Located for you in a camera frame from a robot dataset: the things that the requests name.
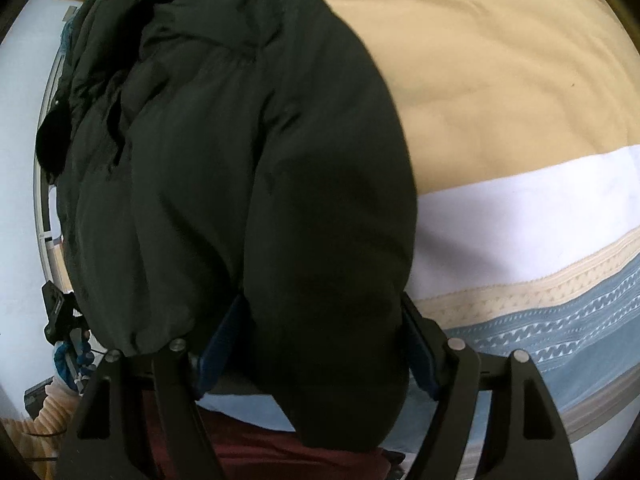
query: dark green jacket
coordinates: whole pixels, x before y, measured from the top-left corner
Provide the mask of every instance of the dark green jacket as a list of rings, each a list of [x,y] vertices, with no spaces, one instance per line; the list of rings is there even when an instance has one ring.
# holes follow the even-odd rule
[[[56,101],[36,152],[98,340],[156,351],[242,290],[252,379],[305,441],[376,446],[406,389],[416,193],[347,25],[322,0],[87,0]]]

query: red fabric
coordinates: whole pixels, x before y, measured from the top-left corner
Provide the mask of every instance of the red fabric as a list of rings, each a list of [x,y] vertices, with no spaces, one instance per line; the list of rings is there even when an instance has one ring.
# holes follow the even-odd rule
[[[199,410],[228,480],[385,480],[390,470],[381,449],[351,453],[305,447],[295,433]],[[167,480],[177,480],[152,392],[145,393],[145,416],[154,459]]]

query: white fabric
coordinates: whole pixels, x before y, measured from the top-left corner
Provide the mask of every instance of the white fabric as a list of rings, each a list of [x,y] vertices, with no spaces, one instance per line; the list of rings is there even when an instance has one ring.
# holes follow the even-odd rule
[[[423,195],[414,300],[536,280],[640,226],[640,146]]]

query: white wall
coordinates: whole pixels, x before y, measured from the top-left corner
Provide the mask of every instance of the white wall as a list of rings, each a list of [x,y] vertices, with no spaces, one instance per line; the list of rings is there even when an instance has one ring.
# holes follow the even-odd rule
[[[30,0],[0,44],[0,416],[24,414],[24,391],[52,376],[44,276],[33,212],[38,116],[60,44],[62,0]]]

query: metal screw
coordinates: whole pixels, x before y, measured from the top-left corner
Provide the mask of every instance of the metal screw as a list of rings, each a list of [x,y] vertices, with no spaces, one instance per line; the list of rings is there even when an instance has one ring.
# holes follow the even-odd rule
[[[462,341],[462,339],[460,339],[459,337],[452,337],[447,341],[447,345],[449,345],[449,348],[457,352],[464,350],[466,347],[465,342]]]
[[[120,350],[109,350],[104,356],[104,359],[108,363],[114,363],[120,359],[121,355]]]
[[[184,339],[174,339],[169,343],[171,352],[182,352],[185,348],[187,348],[187,342]]]
[[[516,359],[519,363],[526,363],[529,360],[529,354],[527,354],[524,350],[516,350],[513,353],[513,358]]]

